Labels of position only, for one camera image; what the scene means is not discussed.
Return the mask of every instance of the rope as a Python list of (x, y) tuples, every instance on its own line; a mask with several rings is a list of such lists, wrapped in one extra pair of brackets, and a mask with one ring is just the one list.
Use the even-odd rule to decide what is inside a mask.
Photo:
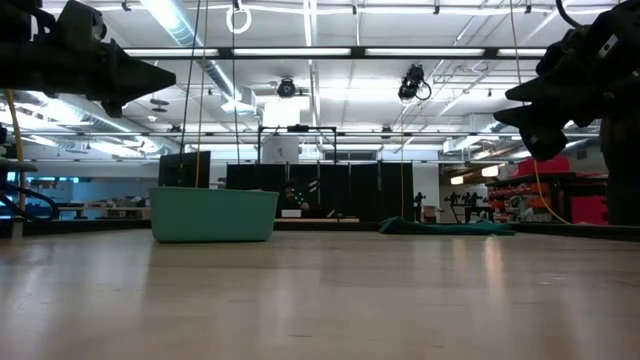
[[(236, 12), (233, 12), (233, 16), (231, 17), (231, 22), (233, 24), (233, 28), (236, 27)], [(236, 33), (231, 33), (231, 48), (236, 48)], [(235, 57), (231, 60), (231, 78), (233, 79), (233, 84), (236, 84), (236, 59)], [(233, 90), (233, 122), (236, 128), (236, 155), (238, 158), (238, 164), (240, 164), (240, 137), (238, 135), (238, 102), (236, 101), (236, 89)]]
[[(519, 49), (518, 49), (518, 37), (517, 37), (517, 34), (516, 34), (516, 23), (515, 23), (515, 21), (513, 19), (514, 18), (514, 16), (513, 16), (513, 0), (509, 0), (509, 8), (510, 8), (509, 14), (511, 16), (511, 33), (513, 35), (513, 48), (515, 49), (515, 52), (516, 52), (516, 70), (518, 72), (518, 84), (522, 85), (522, 76), (520, 74), (520, 55), (519, 55)], [(533, 168), (534, 168), (535, 173), (536, 173), (536, 183), (538, 184), (538, 195), (540, 196), (540, 200), (542, 200), (542, 204), (544, 205), (544, 207), (547, 208), (547, 211), (549, 211), (549, 213), (551, 213), (551, 215), (553, 215), (561, 223), (564, 223), (564, 224), (567, 224), (567, 225), (571, 225), (570, 222), (568, 222), (567, 220), (563, 219), (560, 215), (556, 214), (555, 211), (553, 211), (551, 209), (549, 204), (547, 204), (547, 201), (544, 199), (544, 196), (542, 195), (542, 185), (540, 184), (540, 172), (538, 171), (538, 160), (535, 160), (535, 159), (533, 160)]]
[[(204, 63), (207, 59), (206, 56), (206, 48), (207, 48), (207, 34), (209, 34), (209, 0), (205, 2), (206, 9), (204, 13), (204, 44), (202, 44), (202, 62)], [(204, 103), (204, 69), (202, 69), (202, 75), (200, 77), (200, 116), (198, 118), (198, 149), (196, 150), (196, 181), (195, 187), (198, 187), (198, 180), (200, 180), (200, 139), (202, 139), (202, 108)]]
[[(24, 162), (24, 153), (22, 152), (22, 136), (20, 136), (20, 125), (18, 124), (18, 115), (16, 114), (16, 106), (13, 100), (13, 91), (9, 89), (4, 90), (4, 96), (7, 98), (9, 104), (9, 112), (11, 112), (11, 120), (13, 124), (13, 134), (16, 139), (16, 157), (18, 163)], [(27, 186), (27, 174), (24, 171), (20, 171), (20, 189), (24, 190)], [(20, 192), (20, 200), (18, 202), (20, 210), (25, 209), (26, 195)]]
[[(400, 118), (400, 131), (403, 131), (404, 126), (404, 114)], [(404, 131), (400, 133), (400, 143), (402, 146), (400, 148), (400, 196), (402, 200), (400, 203), (402, 204), (402, 218), (404, 219)]]
[(184, 115), (182, 117), (182, 135), (180, 136), (180, 166), (182, 166), (182, 154), (184, 153), (184, 135), (187, 131), (187, 109), (189, 108), (189, 92), (191, 91), (191, 74), (193, 74), (193, 58), (196, 54), (196, 43), (198, 42), (198, 24), (200, 23), (200, 11), (196, 11), (196, 26), (193, 30), (193, 44), (191, 44), (191, 60), (189, 60), (189, 80), (187, 80), (187, 91), (184, 98)]

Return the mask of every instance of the orange cable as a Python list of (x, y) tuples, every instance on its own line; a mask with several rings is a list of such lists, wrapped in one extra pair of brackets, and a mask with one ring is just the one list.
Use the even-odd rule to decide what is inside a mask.
[[(13, 134), (16, 139), (16, 157), (18, 158), (18, 163), (22, 164), (24, 162), (24, 153), (22, 152), (22, 136), (20, 136), (20, 125), (18, 124), (18, 115), (16, 114), (16, 107), (13, 100), (13, 91), (9, 89), (4, 90), (4, 95), (7, 98), (7, 103), (9, 104), (9, 111), (11, 112), (11, 119), (13, 121)], [(24, 171), (20, 171), (20, 188), (25, 189), (27, 186), (27, 174)], [(20, 193), (19, 206), (20, 210), (25, 209), (26, 195), (24, 193)]]
[(547, 202), (544, 200), (544, 196), (542, 196), (542, 186), (540, 185), (540, 173), (538, 172), (538, 161), (535, 159), (533, 160), (533, 168), (535, 169), (535, 172), (536, 172), (536, 182), (538, 183), (538, 194), (540, 194), (540, 199), (542, 200), (544, 207), (547, 208), (547, 211), (549, 211), (551, 215), (553, 215), (556, 219), (560, 220), (560, 222), (567, 225), (572, 225), (570, 222), (560, 217), (560, 215), (556, 214), (555, 211), (551, 210), (551, 207), (549, 207)]

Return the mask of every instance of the black bracket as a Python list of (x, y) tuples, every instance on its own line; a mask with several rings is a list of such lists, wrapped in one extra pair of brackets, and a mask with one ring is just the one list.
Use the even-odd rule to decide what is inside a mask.
[(129, 0), (122, 0), (122, 3), (120, 3), (120, 6), (122, 6), (122, 10), (126, 12), (131, 11), (131, 7), (129, 7)]

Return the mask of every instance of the hanging cable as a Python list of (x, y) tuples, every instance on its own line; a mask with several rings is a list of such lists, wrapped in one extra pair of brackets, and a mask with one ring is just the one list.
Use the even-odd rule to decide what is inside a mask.
[[(202, 0), (198, 0), (198, 9), (202, 4)], [(187, 80), (187, 91), (184, 100), (184, 115), (182, 118), (182, 135), (180, 136), (180, 157), (179, 162), (182, 166), (182, 154), (184, 153), (184, 135), (187, 131), (187, 110), (189, 108), (189, 92), (191, 90), (191, 74), (193, 74), (193, 58), (196, 54), (196, 45), (198, 43), (198, 23), (200, 22), (200, 11), (196, 11), (196, 26), (193, 30), (193, 44), (191, 44), (191, 60), (189, 60), (189, 79)]]
[[(24, 162), (24, 154), (22, 153), (22, 136), (20, 135), (20, 124), (18, 123), (18, 115), (16, 114), (16, 106), (13, 100), (13, 91), (9, 89), (4, 90), (4, 96), (7, 98), (7, 103), (9, 104), (9, 112), (11, 113), (11, 120), (13, 124), (13, 134), (16, 141), (16, 157), (18, 158), (18, 163)], [(24, 171), (20, 171), (20, 189), (24, 190), (27, 187), (27, 174)], [(18, 204), (20, 206), (20, 210), (24, 211), (25, 209), (26, 196), (23, 192), (20, 192), (20, 200)]]
[[(404, 115), (400, 118), (400, 129), (404, 127)], [(401, 214), (404, 219), (404, 131), (400, 133), (400, 204), (402, 206)]]
[(560, 17), (564, 21), (566, 21), (569, 25), (573, 26), (574, 28), (578, 28), (582, 26), (580, 25), (579, 22), (573, 20), (573, 18), (569, 16), (569, 14), (567, 14), (567, 11), (564, 9), (564, 4), (562, 3), (562, 0), (556, 0), (556, 9), (558, 9), (558, 14), (560, 14)]
[[(232, 16), (232, 24), (235, 28), (236, 26), (236, 13), (233, 12)], [(236, 33), (231, 34), (231, 48), (236, 48)], [(235, 57), (231, 60), (231, 78), (233, 79), (233, 86), (236, 85), (236, 59)], [(236, 127), (236, 155), (238, 157), (238, 164), (240, 164), (240, 137), (238, 135), (238, 101), (236, 100), (236, 91), (233, 92), (233, 122)]]
[[(560, 7), (562, 6), (562, 1), (561, 0), (556, 0), (556, 3), (560, 3)], [(518, 84), (522, 85), (522, 75), (521, 75), (521, 71), (520, 71), (520, 54), (519, 54), (519, 48), (518, 48), (518, 35), (516, 33), (516, 23), (514, 21), (514, 16), (513, 16), (513, 13), (514, 13), (514, 11), (513, 11), (513, 0), (509, 0), (509, 7), (511, 9), (511, 12), (510, 12), (511, 33), (513, 35), (513, 48), (514, 48), (515, 53), (516, 53), (516, 71), (517, 71), (517, 74), (518, 74)], [(549, 204), (547, 204), (547, 201), (544, 199), (544, 196), (542, 194), (542, 185), (540, 183), (540, 172), (538, 171), (538, 160), (535, 160), (535, 159), (533, 160), (533, 169), (534, 169), (534, 172), (536, 174), (536, 183), (538, 185), (538, 195), (540, 196), (540, 200), (542, 201), (542, 204), (544, 205), (544, 207), (547, 209), (547, 211), (551, 215), (553, 215), (561, 223), (571, 225), (570, 222), (568, 222), (567, 220), (563, 219), (560, 215), (556, 214), (556, 212), (551, 209)]]
[[(9, 112), (11, 113), (11, 119), (13, 124), (13, 134), (16, 141), (16, 155), (18, 158), (18, 163), (21, 164), (24, 162), (24, 154), (22, 152), (22, 137), (20, 136), (20, 124), (18, 123), (18, 115), (16, 113), (16, 107), (13, 99), (13, 92), (11, 90), (5, 89), (4, 91), (5, 97), (7, 98), (7, 104), (9, 105)], [(20, 200), (18, 205), (16, 205), (13, 201), (11, 201), (6, 195), (0, 194), (0, 202), (5, 204), (11, 211), (13, 211), (16, 215), (22, 216), (23, 218), (33, 221), (33, 222), (49, 222), (51, 220), (56, 220), (60, 217), (60, 210), (56, 203), (51, 200), (51, 198), (39, 194), (33, 190), (26, 188), (27, 178), (24, 171), (20, 171), (20, 186), (15, 186), (6, 181), (6, 179), (0, 180), (0, 188), (3, 191), (13, 190), (20, 194)], [(46, 218), (37, 217), (29, 214), (25, 211), (25, 200), (26, 196), (31, 196), (40, 200), (43, 200), (51, 207), (51, 213)]]
[[(207, 10), (204, 10), (204, 43), (202, 44), (204, 49), (207, 48), (207, 35), (209, 34), (209, 0), (205, 1), (205, 8)], [(206, 53), (206, 51), (202, 51), (203, 63), (207, 60)], [(204, 107), (204, 73), (205, 71), (202, 70), (200, 77), (200, 115), (198, 117), (198, 149), (196, 150), (196, 181), (194, 186), (196, 188), (198, 187), (198, 180), (200, 179), (200, 141), (202, 139), (202, 109)]]

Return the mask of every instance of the security camera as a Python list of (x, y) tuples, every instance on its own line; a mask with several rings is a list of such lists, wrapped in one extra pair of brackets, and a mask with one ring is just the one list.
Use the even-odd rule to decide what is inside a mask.
[(284, 78), (278, 86), (278, 96), (283, 99), (292, 98), (296, 94), (296, 85), (293, 83), (293, 79)]

